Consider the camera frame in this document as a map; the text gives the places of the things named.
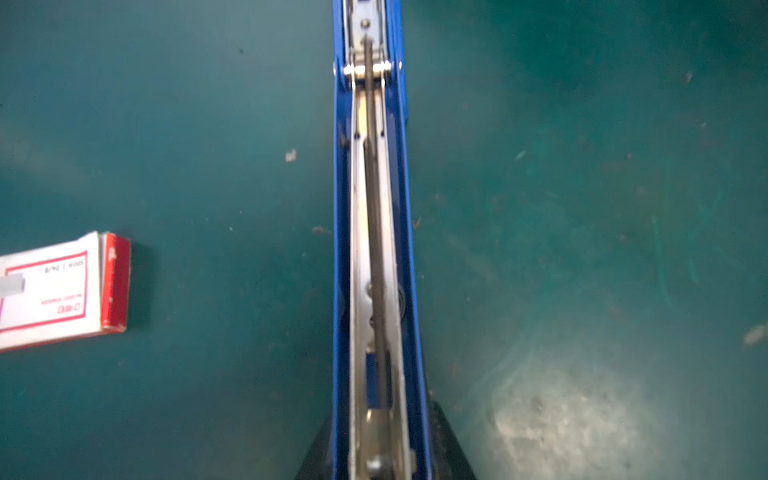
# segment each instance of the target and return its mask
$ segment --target red rectangle outline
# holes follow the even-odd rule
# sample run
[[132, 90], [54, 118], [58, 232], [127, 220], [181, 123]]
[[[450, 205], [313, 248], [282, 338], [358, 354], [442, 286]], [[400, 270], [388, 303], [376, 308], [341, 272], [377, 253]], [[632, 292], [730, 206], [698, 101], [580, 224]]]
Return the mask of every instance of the red rectangle outline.
[[[74, 255], [67, 255], [66, 257], [54, 258], [52, 260], [41, 260], [39, 262], [27, 263], [26, 265], [12, 266], [10, 268], [6, 268], [5, 269], [5, 275], [8, 275], [8, 272], [10, 272], [12, 270], [19, 270], [21, 268], [29, 268], [30, 266], [38, 266], [38, 265], [42, 265], [44, 263], [61, 262], [62, 260], [69, 260], [71, 258], [81, 257], [83, 255], [85, 255], [85, 294], [83, 295], [83, 313], [82, 313], [82, 315], [67, 316], [65, 318], [54, 319], [54, 320], [42, 320], [41, 322], [28, 323], [27, 325], [12, 326], [12, 327], [7, 328], [7, 329], [0, 328], [0, 333], [11, 332], [13, 330], [21, 330], [21, 329], [34, 328], [36, 326], [50, 325], [52, 323], [68, 322], [70, 320], [77, 320], [77, 319], [84, 318], [85, 317], [85, 312], [86, 312], [86, 310], [88, 308], [88, 251], [87, 250], [85, 252], [82, 252], [82, 253], [76, 253]], [[0, 314], [2, 314], [2, 301], [3, 301], [3, 299], [0, 298]]]

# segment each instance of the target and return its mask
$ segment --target small cardboard box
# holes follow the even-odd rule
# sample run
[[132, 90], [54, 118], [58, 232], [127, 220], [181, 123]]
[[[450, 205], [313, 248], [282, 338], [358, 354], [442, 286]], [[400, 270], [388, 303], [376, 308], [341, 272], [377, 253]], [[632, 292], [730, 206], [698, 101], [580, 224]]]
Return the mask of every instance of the small cardboard box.
[[0, 257], [0, 352], [124, 332], [130, 278], [114, 233]]

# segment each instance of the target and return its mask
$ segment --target green surface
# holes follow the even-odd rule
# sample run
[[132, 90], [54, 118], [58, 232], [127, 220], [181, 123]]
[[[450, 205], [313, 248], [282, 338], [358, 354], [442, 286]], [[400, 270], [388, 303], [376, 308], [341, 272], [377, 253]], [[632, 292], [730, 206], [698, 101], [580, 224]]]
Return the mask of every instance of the green surface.
[[[403, 14], [427, 376], [478, 476], [765, 478], [764, 7]], [[330, 407], [331, 33], [0, 6], [0, 253], [135, 242], [128, 332], [0, 355], [0, 478], [292, 477]]]

